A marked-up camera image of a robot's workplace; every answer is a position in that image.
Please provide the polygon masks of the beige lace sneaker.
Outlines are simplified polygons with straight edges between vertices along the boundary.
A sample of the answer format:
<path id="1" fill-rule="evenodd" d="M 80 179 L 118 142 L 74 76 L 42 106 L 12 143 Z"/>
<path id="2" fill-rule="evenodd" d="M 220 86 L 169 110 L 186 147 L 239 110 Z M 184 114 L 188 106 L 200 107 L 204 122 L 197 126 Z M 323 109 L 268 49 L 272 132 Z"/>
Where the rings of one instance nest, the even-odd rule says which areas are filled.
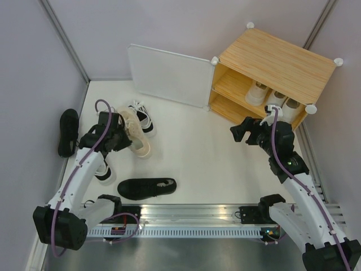
<path id="1" fill-rule="evenodd" d="M 136 113 L 129 107 L 119 107 L 117 112 L 123 117 L 125 132 L 132 141 L 129 149 L 137 157 L 148 159 L 151 156 L 151 144 L 142 130 Z"/>

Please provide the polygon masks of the black and white sneaker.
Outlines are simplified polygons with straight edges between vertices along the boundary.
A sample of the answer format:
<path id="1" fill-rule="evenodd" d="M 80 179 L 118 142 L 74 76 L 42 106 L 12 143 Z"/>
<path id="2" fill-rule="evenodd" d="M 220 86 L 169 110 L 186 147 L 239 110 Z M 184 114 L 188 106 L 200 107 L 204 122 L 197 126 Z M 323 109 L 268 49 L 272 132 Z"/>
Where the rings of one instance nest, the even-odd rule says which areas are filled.
<path id="1" fill-rule="evenodd" d="M 143 133 L 147 137 L 155 136 L 156 128 L 144 103 L 134 100 L 128 105 L 128 107 L 131 108 L 138 117 Z"/>

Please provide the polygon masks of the white leather sneaker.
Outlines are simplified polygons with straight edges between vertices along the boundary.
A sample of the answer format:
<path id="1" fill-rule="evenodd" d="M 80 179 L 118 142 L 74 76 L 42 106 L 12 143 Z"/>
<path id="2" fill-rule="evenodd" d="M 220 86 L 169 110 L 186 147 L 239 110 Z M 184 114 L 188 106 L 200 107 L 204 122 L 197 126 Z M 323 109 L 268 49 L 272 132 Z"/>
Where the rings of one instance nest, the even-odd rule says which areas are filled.
<path id="1" fill-rule="evenodd" d="M 283 117 L 282 117 L 283 121 L 287 123 L 292 123 L 295 121 L 297 116 L 303 111 L 304 105 L 294 99 L 288 98 L 284 102 L 281 109 L 283 112 Z"/>
<path id="2" fill-rule="evenodd" d="M 268 96 L 266 105 L 274 105 L 274 106 L 279 106 L 282 107 L 284 102 L 287 100 L 287 96 L 285 96 L 284 94 L 273 90 L 270 95 Z"/>

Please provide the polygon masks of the white translucent cabinet door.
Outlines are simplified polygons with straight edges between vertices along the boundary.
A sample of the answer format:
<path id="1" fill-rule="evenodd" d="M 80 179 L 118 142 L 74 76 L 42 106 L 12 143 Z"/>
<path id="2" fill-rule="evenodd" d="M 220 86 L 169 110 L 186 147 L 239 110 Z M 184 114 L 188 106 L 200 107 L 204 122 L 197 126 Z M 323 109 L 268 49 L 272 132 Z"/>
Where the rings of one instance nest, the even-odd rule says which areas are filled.
<path id="1" fill-rule="evenodd" d="M 207 107 L 214 70 L 212 60 L 131 44 L 127 48 L 135 89 L 146 95 L 199 108 Z"/>

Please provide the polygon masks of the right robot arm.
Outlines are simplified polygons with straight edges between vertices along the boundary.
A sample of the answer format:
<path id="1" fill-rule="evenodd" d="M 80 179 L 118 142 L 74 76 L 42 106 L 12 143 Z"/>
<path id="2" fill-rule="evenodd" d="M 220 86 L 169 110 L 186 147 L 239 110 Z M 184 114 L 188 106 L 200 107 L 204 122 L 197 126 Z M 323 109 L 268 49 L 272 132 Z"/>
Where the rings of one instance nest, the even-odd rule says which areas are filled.
<path id="1" fill-rule="evenodd" d="M 298 217 L 279 195 L 260 199 L 258 218 L 275 222 L 297 245 L 306 270 L 354 270 L 360 259 L 360 243 L 349 239 L 326 208 L 303 158 L 294 150 L 291 124 L 277 121 L 269 125 L 246 117 L 230 129 L 234 140 L 259 146 L 269 156 L 272 173 L 290 193 L 301 216 Z"/>

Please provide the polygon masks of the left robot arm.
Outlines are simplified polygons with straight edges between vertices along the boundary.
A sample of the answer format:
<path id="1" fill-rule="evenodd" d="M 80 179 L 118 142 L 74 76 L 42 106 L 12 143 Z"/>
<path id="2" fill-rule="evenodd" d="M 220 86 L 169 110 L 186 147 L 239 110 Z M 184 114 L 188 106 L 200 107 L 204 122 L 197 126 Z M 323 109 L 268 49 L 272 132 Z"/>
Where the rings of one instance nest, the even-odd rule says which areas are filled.
<path id="1" fill-rule="evenodd" d="M 97 224 L 105 220 L 116 224 L 122 220 L 123 210 L 118 196 L 100 195 L 87 208 L 82 207 L 81 202 L 96 172 L 105 165 L 107 155 L 130 145 L 124 118 L 118 113 L 100 112 L 98 123 L 80 139 L 66 183 L 45 206 L 38 206 L 33 212 L 41 243 L 79 250 L 87 232 Z"/>

